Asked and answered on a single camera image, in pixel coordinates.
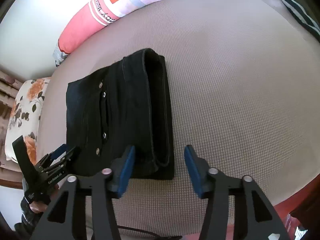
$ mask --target black metal bracket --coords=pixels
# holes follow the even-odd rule
[[[17,161],[26,181],[25,199],[29,204],[33,201],[50,203],[49,194],[60,180],[66,177],[68,168],[72,161],[77,157],[79,149],[72,148],[66,155],[54,165],[54,160],[60,157],[67,149],[65,144],[55,151],[46,154],[35,166],[31,163],[27,153],[27,146],[23,136],[20,136],[12,143]]]
[[[31,240],[86,240],[85,197],[92,196],[92,223],[96,240],[121,240],[112,198],[126,191],[135,160],[128,146],[110,168],[92,177],[71,175],[51,201],[36,226]]]
[[[186,146],[185,163],[194,191],[208,198],[199,240],[225,240],[228,225],[228,196],[235,196],[233,240],[289,240],[289,235],[272,204],[249,175],[242,179],[210,168],[205,159]]]

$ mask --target metal rivet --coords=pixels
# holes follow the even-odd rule
[[[77,180],[76,176],[70,176],[70,177],[67,178],[68,182],[75,182],[76,180]]]
[[[106,168],[106,169],[103,169],[101,172],[102,172],[102,174],[104,174],[104,175],[108,175],[108,174],[111,174],[111,173],[112,173],[112,169]]]
[[[251,182],[251,181],[253,180],[252,177],[249,176],[249,175],[245,175],[245,176],[243,177],[243,179],[244,179],[244,181],[246,181],[246,182]]]
[[[210,168],[210,169],[209,169],[209,173],[210,173],[210,174],[218,174],[218,172],[219,172],[219,171],[218,171],[218,169],[216,169],[216,168]]]

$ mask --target human hand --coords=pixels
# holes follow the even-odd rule
[[[59,191],[59,185],[56,184],[54,185],[53,192],[50,194],[51,200],[58,194],[58,191]],[[29,206],[32,212],[36,214],[44,212],[48,207],[48,205],[44,204],[42,201],[39,201],[39,202],[33,201]]]

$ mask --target white wall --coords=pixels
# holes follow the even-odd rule
[[[22,189],[0,186],[0,211],[11,229],[14,229],[14,224],[21,222],[20,202],[22,198]]]
[[[0,23],[0,69],[21,81],[51,76],[58,38],[89,0],[16,0]]]

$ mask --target black cable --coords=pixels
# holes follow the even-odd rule
[[[146,230],[142,230],[142,229],[136,229],[136,228],[129,228],[129,227],[124,227],[124,226],[118,226],[119,229],[125,229],[125,230],[131,230],[131,231],[136,231],[136,232],[140,232],[140,233],[144,233],[144,234],[148,234],[148,235],[152,235],[155,236],[157,238],[162,238],[161,236],[157,235],[156,233],[152,233]]]

